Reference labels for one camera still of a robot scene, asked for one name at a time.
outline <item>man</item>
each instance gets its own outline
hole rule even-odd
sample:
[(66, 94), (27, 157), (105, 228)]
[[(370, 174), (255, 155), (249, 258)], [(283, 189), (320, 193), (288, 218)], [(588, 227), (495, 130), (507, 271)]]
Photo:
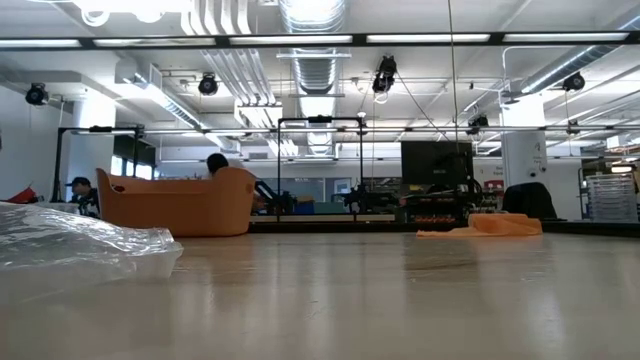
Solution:
[(76, 177), (70, 184), (73, 197), (72, 203), (78, 204), (80, 215), (100, 218), (100, 203), (98, 190), (91, 187), (91, 182), (85, 177)]

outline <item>computer screen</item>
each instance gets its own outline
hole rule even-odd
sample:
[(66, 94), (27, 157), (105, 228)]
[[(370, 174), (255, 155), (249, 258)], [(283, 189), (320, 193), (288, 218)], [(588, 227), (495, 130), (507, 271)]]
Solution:
[(466, 184), (473, 176), (471, 143), (452, 141), (403, 141), (402, 183), (409, 185)]

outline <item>ceiling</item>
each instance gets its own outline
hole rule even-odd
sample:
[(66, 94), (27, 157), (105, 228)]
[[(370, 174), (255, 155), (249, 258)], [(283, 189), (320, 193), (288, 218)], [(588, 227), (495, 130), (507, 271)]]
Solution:
[[(630, 11), (640, 15), (636, 0), (451, 0), (452, 23), (449, 23), (449, 7), (445, 0), (347, 0), (349, 4), (345, 31), (347, 32), (417, 32), (417, 31), (535, 31), (535, 30), (604, 30), (611, 29), (615, 19)], [(249, 23), (256, 33), (281, 33), (280, 14), (277, 6), (261, 6), (250, 2)], [(0, 34), (2, 36), (139, 36), (184, 35), (179, 16), (165, 15), (160, 21), (146, 24), (133, 15), (112, 15), (106, 25), (92, 28), (80, 20), (77, 7), (68, 3), (47, 4), (27, 0), (3, 0), (0, 3)], [(343, 61), (340, 70), (341, 93), (338, 98), (338, 115), (354, 116), (359, 111), (367, 113), (369, 126), (426, 126), (422, 111), (415, 104), (412, 94), (422, 110), (436, 125), (450, 124), (471, 102), (484, 93), (477, 88), (489, 88), (504, 77), (511, 80), (526, 78), (547, 66), (567, 51), (567, 47), (513, 49), (506, 55), (506, 73), (502, 66), (502, 49), (495, 47), (457, 47), (452, 51), (442, 48), (354, 48), (344, 49), (351, 58)], [(292, 69), (289, 60), (277, 59), (286, 49), (261, 49), (260, 57), (270, 79), (275, 95), (283, 102), (285, 115), (298, 114), (295, 93), (292, 88)], [(399, 75), (385, 104), (373, 102), (370, 87), (372, 73), (382, 55), (393, 54)], [(232, 116), (234, 98), (224, 89), (211, 97), (198, 94), (197, 84), (203, 72), (210, 71), (207, 62), (196, 50), (129, 51), (115, 52), (46, 52), (0, 53), (3, 72), (25, 71), (75, 71), (117, 94), (122, 104), (118, 112), (119, 123), (143, 123), (147, 128), (183, 127), (169, 113), (155, 103), (131, 98), (121, 86), (114, 84), (116, 62), (123, 57), (135, 57), (156, 64), (165, 75), (164, 85), (169, 86), (202, 116), (208, 116), (215, 127), (237, 127)], [(451, 77), (455, 64), (457, 81)], [(640, 47), (624, 47), (584, 69), (587, 90), (619, 73), (640, 65)], [(187, 87), (180, 84), (189, 82)], [(476, 90), (470, 90), (470, 83)], [(556, 123), (571, 115), (596, 106), (611, 103), (617, 98), (640, 90), (640, 71), (601, 87), (596, 91), (564, 103), (564, 92), (547, 92), (545, 99), (546, 120)], [(492, 123), (498, 123), (497, 103), (483, 109)], [(462, 114), (465, 120), (472, 114)], [(640, 116), (640, 104), (629, 103), (620, 111), (596, 119), (600, 123)], [(379, 134), (376, 141), (393, 141), (399, 134)], [(408, 134), (408, 138), (426, 136)], [(566, 134), (549, 134), (565, 138)], [(606, 133), (594, 134), (585, 139), (603, 139)], [(350, 138), (337, 139), (350, 141)], [(167, 140), (179, 146), (203, 145), (206, 139), (179, 138)]]

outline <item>pillar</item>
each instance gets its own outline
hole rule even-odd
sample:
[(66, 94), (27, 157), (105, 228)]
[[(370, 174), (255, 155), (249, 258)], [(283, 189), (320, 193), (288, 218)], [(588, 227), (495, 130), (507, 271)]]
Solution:
[[(69, 127), (90, 128), (92, 126), (115, 126), (116, 105), (111, 99), (92, 98), (76, 101), (73, 105), (73, 120)], [(72, 135), (65, 133), (63, 159), (61, 161), (61, 180), (70, 183), (76, 176), (83, 176), (98, 185), (96, 168), (111, 169), (113, 156), (113, 136), (111, 135)], [(71, 189), (63, 189), (66, 199), (71, 197)]]
[[(503, 126), (544, 126), (542, 94), (519, 98), (502, 108)], [(505, 187), (539, 182), (548, 187), (547, 145), (544, 131), (511, 132), (502, 135)]]

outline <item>orange cloth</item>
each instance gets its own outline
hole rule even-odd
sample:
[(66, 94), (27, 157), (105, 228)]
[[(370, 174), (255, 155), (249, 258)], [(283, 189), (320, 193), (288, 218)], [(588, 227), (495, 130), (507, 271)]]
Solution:
[(472, 214), (469, 227), (449, 232), (418, 231), (418, 237), (533, 236), (542, 234), (538, 219), (524, 214)]

